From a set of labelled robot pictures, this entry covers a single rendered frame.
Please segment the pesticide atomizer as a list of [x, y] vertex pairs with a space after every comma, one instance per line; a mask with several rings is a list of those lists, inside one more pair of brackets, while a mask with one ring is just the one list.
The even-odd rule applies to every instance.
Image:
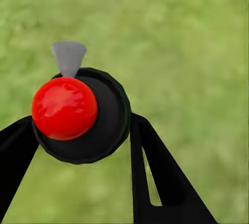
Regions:
[[62, 162], [91, 164], [110, 156], [128, 138], [132, 108], [109, 73], [80, 68], [87, 48], [62, 40], [50, 46], [61, 73], [32, 101], [32, 126], [46, 153]]

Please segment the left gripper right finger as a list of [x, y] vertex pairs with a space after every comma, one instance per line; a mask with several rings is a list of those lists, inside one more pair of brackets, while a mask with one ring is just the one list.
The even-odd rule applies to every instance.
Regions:
[[[131, 113], [134, 224], [218, 224], [150, 122]], [[144, 149], [162, 206], [150, 203]]]

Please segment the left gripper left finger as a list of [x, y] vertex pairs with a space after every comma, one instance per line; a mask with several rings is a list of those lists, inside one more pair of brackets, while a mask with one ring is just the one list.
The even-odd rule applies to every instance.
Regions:
[[0, 131], [0, 224], [40, 144], [32, 119], [23, 117]]

